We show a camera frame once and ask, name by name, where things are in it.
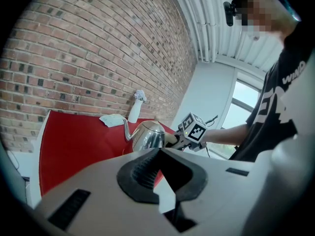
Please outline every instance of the man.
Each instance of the man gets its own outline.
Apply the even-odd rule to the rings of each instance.
[[[303,71],[314,46],[312,29],[292,16],[285,0],[233,0],[243,26],[276,34],[283,43],[278,61],[267,72],[260,98],[246,124],[208,130],[204,142],[239,146],[232,160],[254,162],[262,151],[274,149],[297,132],[280,97]]]

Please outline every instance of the neck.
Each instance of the neck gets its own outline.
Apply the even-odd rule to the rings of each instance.
[[[282,18],[275,21],[272,32],[277,33],[280,41],[284,44],[285,38],[294,32],[297,24],[298,21],[291,15],[284,15]]]

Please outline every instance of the brick wall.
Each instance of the brick wall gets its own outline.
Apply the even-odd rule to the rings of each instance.
[[[49,110],[174,118],[197,60],[174,0],[33,0],[0,62],[0,131],[7,149],[32,152]]]

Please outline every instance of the flower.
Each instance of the flower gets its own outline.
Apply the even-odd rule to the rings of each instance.
[[[144,95],[144,91],[143,90],[137,90],[137,92],[134,94],[134,97],[137,100],[141,100],[141,101],[146,101],[147,100],[146,96]]]

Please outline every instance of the white cube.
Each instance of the white cube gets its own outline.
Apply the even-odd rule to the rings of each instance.
[[[206,133],[205,122],[197,115],[189,113],[182,121],[185,138],[192,142],[199,143]]]

